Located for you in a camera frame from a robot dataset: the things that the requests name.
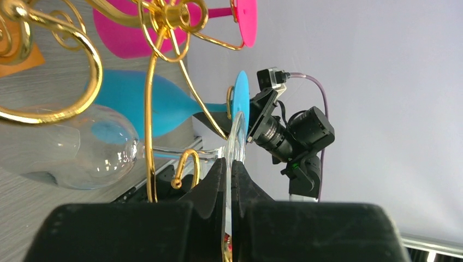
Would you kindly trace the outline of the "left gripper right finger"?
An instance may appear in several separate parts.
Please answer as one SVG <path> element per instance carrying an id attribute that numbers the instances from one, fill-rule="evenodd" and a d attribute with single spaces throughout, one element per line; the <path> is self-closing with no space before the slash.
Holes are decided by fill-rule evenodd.
<path id="1" fill-rule="evenodd" d="M 380 206 L 275 201 L 237 160 L 231 210 L 234 261 L 409 261 Z"/>

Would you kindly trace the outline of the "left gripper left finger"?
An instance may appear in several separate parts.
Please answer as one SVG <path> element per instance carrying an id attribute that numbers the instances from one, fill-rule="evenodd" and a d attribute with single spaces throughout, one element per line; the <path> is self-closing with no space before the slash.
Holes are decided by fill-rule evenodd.
<path id="1" fill-rule="evenodd" d="M 178 201 L 61 205 L 25 261 L 223 261 L 226 169 L 217 159 Z"/>

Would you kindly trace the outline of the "clear front wine glass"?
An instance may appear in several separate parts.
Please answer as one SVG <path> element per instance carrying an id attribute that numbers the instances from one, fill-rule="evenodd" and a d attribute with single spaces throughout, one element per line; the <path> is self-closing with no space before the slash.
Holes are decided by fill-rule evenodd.
<path id="1" fill-rule="evenodd" d="M 246 114 L 233 116 L 226 145 L 214 150 L 186 153 L 176 148 L 153 147 L 157 158 L 179 160 L 171 178 L 173 189 L 200 183 L 206 171 L 202 162 L 227 158 L 227 183 L 231 164 L 244 160 Z M 43 126 L 1 124 L 1 168 L 12 174 L 73 190 L 93 190 L 110 186 L 129 174 L 135 162 L 147 156 L 144 142 L 133 124 L 106 106 L 92 105 L 69 120 Z M 194 163 L 192 176 L 183 177 L 188 161 Z"/>

